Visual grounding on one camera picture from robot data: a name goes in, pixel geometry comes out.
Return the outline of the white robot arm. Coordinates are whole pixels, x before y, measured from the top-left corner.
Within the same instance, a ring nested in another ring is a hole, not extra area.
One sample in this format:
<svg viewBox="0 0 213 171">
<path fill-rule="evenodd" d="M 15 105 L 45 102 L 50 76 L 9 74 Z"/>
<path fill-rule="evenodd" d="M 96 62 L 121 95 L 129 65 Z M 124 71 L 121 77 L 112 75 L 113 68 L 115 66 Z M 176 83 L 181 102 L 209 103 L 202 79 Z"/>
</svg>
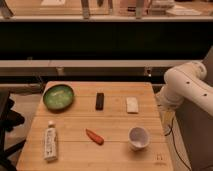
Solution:
<svg viewBox="0 0 213 171">
<path fill-rule="evenodd" d="M 156 94 L 157 101 L 176 109 L 188 99 L 213 116 L 213 87 L 204 82 L 207 69 L 202 62 L 191 61 L 168 69 L 165 84 Z"/>
</svg>

